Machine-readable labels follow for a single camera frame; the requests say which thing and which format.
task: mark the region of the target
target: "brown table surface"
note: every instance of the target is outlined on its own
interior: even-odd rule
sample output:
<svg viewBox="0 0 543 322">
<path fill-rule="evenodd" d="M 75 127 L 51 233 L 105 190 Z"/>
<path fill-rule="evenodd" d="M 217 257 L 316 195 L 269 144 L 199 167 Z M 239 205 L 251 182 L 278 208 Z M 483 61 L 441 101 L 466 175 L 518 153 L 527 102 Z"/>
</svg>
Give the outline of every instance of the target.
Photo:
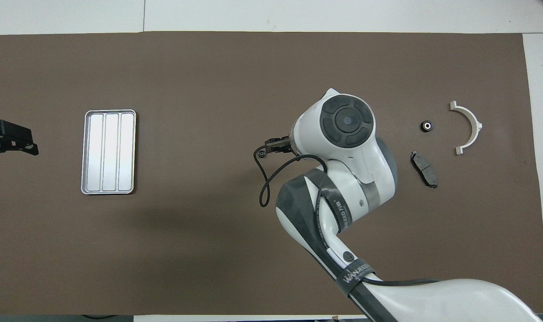
<svg viewBox="0 0 543 322">
<path fill-rule="evenodd" d="M 0 314 L 358 314 L 259 208 L 251 158 L 330 87 L 370 104 L 400 172 L 395 197 L 342 240 L 382 279 L 491 281 L 542 313 L 520 34 L 153 32 L 0 36 L 0 119 L 31 128 L 40 150 L 0 154 Z M 452 100 L 484 125 L 458 156 L 470 124 Z M 126 108 L 139 117 L 136 191 L 84 195 L 84 114 Z M 314 166 L 281 173 L 271 205 Z"/>
</svg>

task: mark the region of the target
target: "round button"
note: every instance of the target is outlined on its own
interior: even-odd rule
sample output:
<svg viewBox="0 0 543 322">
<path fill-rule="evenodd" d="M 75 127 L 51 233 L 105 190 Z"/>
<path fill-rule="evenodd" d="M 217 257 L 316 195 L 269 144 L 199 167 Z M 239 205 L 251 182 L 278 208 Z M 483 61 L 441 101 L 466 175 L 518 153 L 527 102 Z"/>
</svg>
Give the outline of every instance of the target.
<svg viewBox="0 0 543 322">
<path fill-rule="evenodd" d="M 355 108 L 342 108 L 335 116 L 335 125 L 345 133 L 355 132 L 361 125 L 361 114 Z"/>
</svg>

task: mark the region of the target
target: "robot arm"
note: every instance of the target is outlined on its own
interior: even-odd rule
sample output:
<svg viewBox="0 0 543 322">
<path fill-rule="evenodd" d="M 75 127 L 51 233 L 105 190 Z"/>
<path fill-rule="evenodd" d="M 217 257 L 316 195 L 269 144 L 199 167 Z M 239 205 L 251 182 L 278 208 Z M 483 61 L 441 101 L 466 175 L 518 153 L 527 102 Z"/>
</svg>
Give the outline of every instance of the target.
<svg viewBox="0 0 543 322">
<path fill-rule="evenodd" d="M 327 171 L 312 169 L 281 187 L 276 212 L 288 234 L 375 322 L 540 321 L 516 296 L 484 281 L 382 282 L 337 238 L 396 190 L 396 163 L 376 126 L 364 100 L 333 89 L 298 118 L 283 141 L 295 154 L 320 157 Z"/>
</svg>

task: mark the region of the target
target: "silver tray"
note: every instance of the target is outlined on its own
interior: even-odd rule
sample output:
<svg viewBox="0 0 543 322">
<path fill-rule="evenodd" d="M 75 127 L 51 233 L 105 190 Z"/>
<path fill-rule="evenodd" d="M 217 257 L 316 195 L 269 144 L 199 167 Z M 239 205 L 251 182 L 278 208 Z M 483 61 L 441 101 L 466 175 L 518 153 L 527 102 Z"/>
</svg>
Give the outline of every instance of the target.
<svg viewBox="0 0 543 322">
<path fill-rule="evenodd" d="M 89 110 L 83 144 L 84 194 L 129 194 L 134 189 L 136 112 Z"/>
</svg>

